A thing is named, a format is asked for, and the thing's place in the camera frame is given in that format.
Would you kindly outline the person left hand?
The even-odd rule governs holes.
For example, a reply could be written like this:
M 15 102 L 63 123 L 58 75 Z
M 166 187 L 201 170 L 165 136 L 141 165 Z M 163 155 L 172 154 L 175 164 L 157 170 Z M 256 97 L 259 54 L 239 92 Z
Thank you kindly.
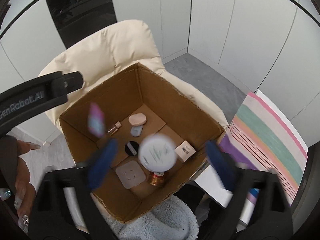
M 21 155 L 40 148 L 12 136 L 1 138 L 1 228 L 20 228 L 28 233 L 36 190 Z

